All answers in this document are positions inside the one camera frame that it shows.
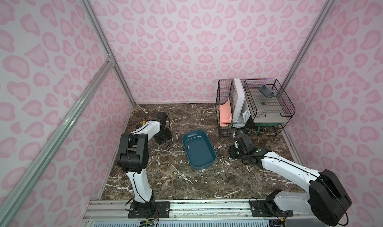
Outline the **teal plastic storage box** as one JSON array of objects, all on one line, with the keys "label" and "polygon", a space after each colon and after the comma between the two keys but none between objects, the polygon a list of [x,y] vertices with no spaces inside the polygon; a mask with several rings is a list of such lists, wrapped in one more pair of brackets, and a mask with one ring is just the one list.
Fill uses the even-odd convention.
[{"label": "teal plastic storage box", "polygon": [[216,152],[205,131],[195,130],[186,133],[182,137],[182,143],[193,169],[205,169],[216,162]]}]

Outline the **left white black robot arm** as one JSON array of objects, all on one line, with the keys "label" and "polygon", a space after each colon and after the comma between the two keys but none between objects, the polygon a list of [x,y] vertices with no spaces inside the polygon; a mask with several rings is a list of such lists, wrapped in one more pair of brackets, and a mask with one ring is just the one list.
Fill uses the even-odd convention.
[{"label": "left white black robot arm", "polygon": [[155,209],[154,194],[146,171],[149,162],[149,141],[154,138],[157,144],[162,144],[172,139],[167,124],[170,124],[168,115],[158,112],[155,119],[147,121],[141,128],[121,135],[117,164],[131,181],[134,191],[133,205],[137,209]]}]

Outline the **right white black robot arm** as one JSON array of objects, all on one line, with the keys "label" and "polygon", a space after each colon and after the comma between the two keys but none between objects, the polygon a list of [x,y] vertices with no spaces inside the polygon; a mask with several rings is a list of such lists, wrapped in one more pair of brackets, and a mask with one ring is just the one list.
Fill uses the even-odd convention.
[{"label": "right white black robot arm", "polygon": [[314,215],[331,227],[340,226],[341,218],[348,216],[352,200],[335,173],[328,169],[313,170],[268,148],[257,147],[245,133],[236,132],[233,138],[235,144],[229,148],[230,158],[276,173],[303,189],[302,193],[274,190],[265,199],[263,213],[277,217],[281,212],[286,217],[289,212],[302,212]]}]

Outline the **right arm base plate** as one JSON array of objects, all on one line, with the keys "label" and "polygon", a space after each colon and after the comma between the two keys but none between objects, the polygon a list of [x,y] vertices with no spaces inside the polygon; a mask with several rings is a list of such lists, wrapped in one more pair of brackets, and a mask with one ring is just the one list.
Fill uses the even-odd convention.
[{"label": "right arm base plate", "polygon": [[249,201],[250,210],[253,217],[276,217],[276,218],[289,218],[293,217],[292,211],[280,210],[273,201]]}]

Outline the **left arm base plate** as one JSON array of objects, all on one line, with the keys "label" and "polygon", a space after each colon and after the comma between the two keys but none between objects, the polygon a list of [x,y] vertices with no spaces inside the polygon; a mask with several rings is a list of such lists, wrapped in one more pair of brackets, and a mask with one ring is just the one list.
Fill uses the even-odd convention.
[{"label": "left arm base plate", "polygon": [[129,219],[169,218],[170,202],[140,203],[133,201],[128,211]]}]

